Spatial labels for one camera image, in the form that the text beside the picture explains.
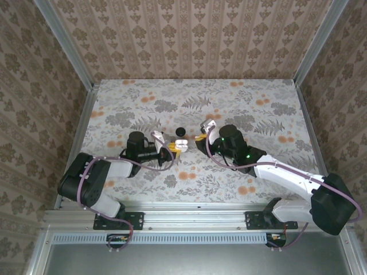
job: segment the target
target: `damask wallpaper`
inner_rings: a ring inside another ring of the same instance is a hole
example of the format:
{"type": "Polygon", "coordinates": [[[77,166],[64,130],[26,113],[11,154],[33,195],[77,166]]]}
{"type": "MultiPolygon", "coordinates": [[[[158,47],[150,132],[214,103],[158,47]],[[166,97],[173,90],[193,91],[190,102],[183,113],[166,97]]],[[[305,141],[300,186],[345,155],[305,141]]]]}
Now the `damask wallpaper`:
{"type": "Polygon", "coordinates": [[[0,1],[0,274],[32,255],[85,89],[32,1],[0,1]]]}
{"type": "Polygon", "coordinates": [[[293,78],[331,0],[51,0],[94,81],[293,78]]]}
{"type": "MultiPolygon", "coordinates": [[[[367,213],[367,1],[349,1],[302,91],[329,172],[367,213]]],[[[367,252],[367,219],[356,230],[367,252]]]]}

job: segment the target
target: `patterned table surface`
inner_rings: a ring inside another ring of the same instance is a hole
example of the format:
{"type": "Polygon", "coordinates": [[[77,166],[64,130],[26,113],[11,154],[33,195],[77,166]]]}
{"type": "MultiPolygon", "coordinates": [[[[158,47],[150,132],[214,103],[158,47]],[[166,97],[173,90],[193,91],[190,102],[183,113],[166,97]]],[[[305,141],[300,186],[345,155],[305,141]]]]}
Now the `patterned table surface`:
{"type": "MultiPolygon", "coordinates": [[[[234,124],[249,145],[280,161],[318,173],[292,80],[103,80],[82,152],[118,156],[128,134],[159,130],[173,139],[186,129],[189,149],[165,172],[141,169],[131,179],[109,178],[106,194],[120,201],[252,202],[296,198],[270,181],[215,165],[195,147],[200,123],[234,124]]],[[[158,168],[157,161],[149,166],[158,168]]]]}

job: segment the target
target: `purple cable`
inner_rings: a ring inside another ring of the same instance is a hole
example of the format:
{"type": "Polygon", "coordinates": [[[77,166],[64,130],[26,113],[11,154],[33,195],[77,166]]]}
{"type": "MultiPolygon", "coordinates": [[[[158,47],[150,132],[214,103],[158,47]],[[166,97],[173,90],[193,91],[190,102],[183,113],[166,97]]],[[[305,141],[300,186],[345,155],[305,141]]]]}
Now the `purple cable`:
{"type": "MultiPolygon", "coordinates": [[[[212,126],[210,129],[209,129],[209,132],[208,132],[208,135],[207,137],[210,136],[210,133],[212,132],[212,130],[215,128],[215,126],[212,126]]],[[[206,139],[205,141],[205,147],[206,147],[206,151],[208,152],[208,155],[209,157],[216,163],[218,164],[219,166],[221,167],[224,167],[224,168],[230,168],[230,169],[243,169],[243,168],[248,168],[248,167],[253,167],[253,166],[258,166],[258,165],[270,165],[270,166],[277,166],[277,167],[280,167],[284,170],[287,170],[289,172],[292,172],[298,176],[301,176],[305,179],[308,179],[312,182],[315,182],[315,183],[318,183],[320,184],[322,187],[325,187],[327,189],[329,189],[330,191],[338,194],[339,196],[342,196],[343,198],[345,198],[347,201],[349,201],[351,204],[354,205],[354,207],[357,209],[358,211],[358,216],[354,219],[350,219],[348,222],[358,222],[359,220],[362,219],[362,216],[363,216],[363,213],[362,213],[362,208],[359,206],[359,204],[354,200],[352,199],[350,196],[347,196],[346,194],[344,194],[343,192],[340,192],[339,190],[335,189],[334,187],[331,187],[329,185],[327,185],[326,183],[323,183],[322,181],[318,180],[318,179],[313,179],[311,178],[310,176],[308,175],[305,175],[304,173],[301,173],[301,172],[298,172],[296,170],[293,170],[287,166],[284,166],[282,164],[276,164],[275,162],[259,162],[259,163],[253,163],[253,164],[248,164],[248,165],[242,165],[242,166],[227,166],[227,165],[224,165],[220,162],[218,162],[212,155],[212,153],[210,152],[210,149],[209,149],[209,138],[206,139]]]]}
{"type": "Polygon", "coordinates": [[[284,245],[283,247],[279,247],[278,245],[276,245],[273,242],[268,241],[268,243],[270,243],[272,246],[274,246],[275,248],[279,248],[280,250],[286,249],[286,248],[290,248],[291,246],[295,245],[296,242],[298,242],[298,240],[300,239],[300,237],[302,236],[303,232],[306,230],[307,226],[309,225],[308,222],[305,223],[304,227],[302,228],[301,232],[298,234],[298,236],[294,239],[294,241],[292,241],[289,245],[284,245]]]}
{"type": "MultiPolygon", "coordinates": [[[[84,205],[82,205],[81,204],[81,201],[80,201],[80,196],[81,196],[81,189],[82,189],[82,187],[83,187],[83,183],[84,183],[84,181],[85,181],[85,177],[88,175],[88,172],[89,172],[89,170],[91,169],[91,167],[93,166],[93,164],[96,162],[96,161],[98,161],[98,160],[100,160],[100,159],[105,159],[105,160],[121,160],[121,161],[124,161],[124,162],[130,162],[130,163],[132,163],[132,164],[136,164],[136,165],[138,165],[138,166],[141,166],[142,168],[145,168],[145,169],[148,169],[148,170],[151,170],[151,171],[159,171],[159,172],[161,172],[161,171],[166,171],[166,170],[168,170],[169,168],[171,168],[172,166],[173,166],[173,163],[174,163],[174,155],[172,154],[172,152],[171,152],[171,150],[169,150],[169,148],[168,148],[168,146],[165,144],[165,143],[163,143],[162,141],[160,141],[159,139],[157,139],[154,135],[153,135],[153,132],[152,133],[150,133],[150,135],[156,140],[156,141],[158,141],[159,143],[161,143],[161,145],[162,145],[162,147],[163,148],[165,148],[165,149],[167,149],[168,150],[168,153],[170,154],[170,156],[171,156],[171,163],[170,163],[170,165],[168,165],[166,168],[163,168],[163,169],[156,169],[156,168],[152,168],[152,167],[148,167],[148,166],[145,166],[145,165],[142,165],[141,163],[138,163],[138,162],[135,162],[135,161],[133,161],[133,160],[129,160],[129,159],[121,159],[120,157],[105,157],[105,156],[97,156],[97,157],[95,157],[95,158],[93,158],[92,159],[92,161],[87,165],[87,167],[85,168],[85,170],[84,170],[84,172],[83,172],[83,174],[82,174],[82,176],[81,176],[81,178],[80,178],[80,182],[79,182],[79,186],[78,186],[78,190],[77,190],[77,193],[76,193],[76,200],[77,200],[77,202],[78,202],[78,205],[80,206],[80,207],[82,207],[82,208],[86,208],[86,209],[88,209],[88,210],[90,210],[90,211],[92,211],[93,213],[95,213],[95,214],[97,214],[97,215],[100,215],[101,217],[103,217],[103,218],[105,218],[105,219],[109,219],[110,221],[115,221],[115,222],[122,222],[122,223],[125,223],[125,224],[127,224],[128,226],[129,226],[129,230],[130,230],[130,234],[129,234],[129,237],[128,237],[128,239],[127,239],[127,241],[119,248],[119,249],[123,249],[123,248],[125,248],[125,246],[131,241],[131,239],[132,239],[132,234],[133,234],[133,228],[132,228],[132,224],[131,223],[129,223],[128,221],[125,221],[124,219],[116,219],[116,218],[111,218],[111,217],[109,217],[109,216],[106,216],[106,215],[104,215],[104,214],[102,214],[102,213],[99,213],[98,211],[95,211],[95,210],[93,210],[93,209],[91,209],[91,208],[89,208],[89,207],[87,207],[87,206],[84,206],[84,205]]],[[[110,245],[110,243],[111,243],[111,239],[108,241],[108,247],[110,248],[110,249],[112,249],[112,247],[111,247],[111,245],[110,245]]]]}

